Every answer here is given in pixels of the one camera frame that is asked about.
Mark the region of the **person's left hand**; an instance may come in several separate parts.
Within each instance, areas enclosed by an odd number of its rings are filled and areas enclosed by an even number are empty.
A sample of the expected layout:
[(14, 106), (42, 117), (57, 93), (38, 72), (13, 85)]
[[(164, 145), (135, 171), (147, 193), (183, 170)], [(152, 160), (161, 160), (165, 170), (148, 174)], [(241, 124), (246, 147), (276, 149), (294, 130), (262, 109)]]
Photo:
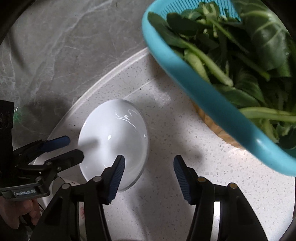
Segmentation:
[(36, 225), (41, 217), (36, 199), (13, 202), (1, 196), (1, 217), (9, 227), (16, 230), (20, 225), (19, 217), (26, 214), (29, 214), (32, 224)]

